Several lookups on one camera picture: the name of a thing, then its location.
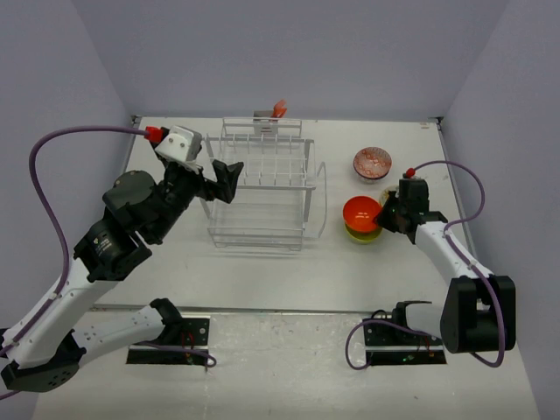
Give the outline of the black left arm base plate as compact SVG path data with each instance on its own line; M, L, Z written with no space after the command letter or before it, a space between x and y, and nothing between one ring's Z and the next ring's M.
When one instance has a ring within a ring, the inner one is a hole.
M210 317L187 315L171 336L156 339L151 346L129 347L128 365L179 366L211 368L215 364L209 352Z

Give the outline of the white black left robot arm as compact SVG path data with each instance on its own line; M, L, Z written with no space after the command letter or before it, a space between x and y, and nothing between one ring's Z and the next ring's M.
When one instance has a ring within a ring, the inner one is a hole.
M125 318L83 329L76 323L104 294L151 257L192 200L230 203L244 164L212 162L215 179L176 163L155 182L146 171L127 171L104 193L105 211L82 237L73 260L38 309L1 332L1 372L10 393L45 393L67 383L89 362L139 344L168 352L182 332L183 318L167 298L156 298Z

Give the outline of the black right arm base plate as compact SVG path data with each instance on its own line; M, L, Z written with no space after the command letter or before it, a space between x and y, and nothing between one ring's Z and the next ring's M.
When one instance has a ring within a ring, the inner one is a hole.
M379 366L445 365L445 350L441 339L405 332L384 323L393 323L391 317L377 313L371 319L376 323L364 325L366 364Z

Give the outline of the red rim zigzag bowl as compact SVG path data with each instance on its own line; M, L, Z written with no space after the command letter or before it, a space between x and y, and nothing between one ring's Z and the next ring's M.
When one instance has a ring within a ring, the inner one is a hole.
M366 147L355 154L352 167L362 181L375 182L389 174L392 157L380 147Z

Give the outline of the white green orange patterned bowl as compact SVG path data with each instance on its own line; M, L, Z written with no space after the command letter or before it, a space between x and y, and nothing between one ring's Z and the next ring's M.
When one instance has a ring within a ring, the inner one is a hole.
M399 191L399 187L397 185L391 185L391 186L385 188L381 192L380 197L378 199L380 205L383 207L386 204L386 202L388 201L390 194L391 193L398 194L398 191Z

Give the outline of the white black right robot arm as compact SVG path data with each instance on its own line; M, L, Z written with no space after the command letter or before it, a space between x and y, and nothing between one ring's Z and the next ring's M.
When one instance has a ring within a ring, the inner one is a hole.
M390 322L392 337L409 344L421 333L442 340L452 354L470 354L492 368L515 346L515 284L497 276L457 242L451 223L430 210L429 187L401 178L376 218L389 232L405 235L430 260L448 290L441 305L407 301Z

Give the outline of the lime green bowl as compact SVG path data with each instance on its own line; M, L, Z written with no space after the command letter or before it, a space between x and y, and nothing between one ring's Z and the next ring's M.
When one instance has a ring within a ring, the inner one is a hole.
M369 244L375 241L382 233L382 228L377 227L376 229L370 232L359 232L354 229L351 229L349 225L345 225L346 233L349 235L352 241L359 243L359 244Z

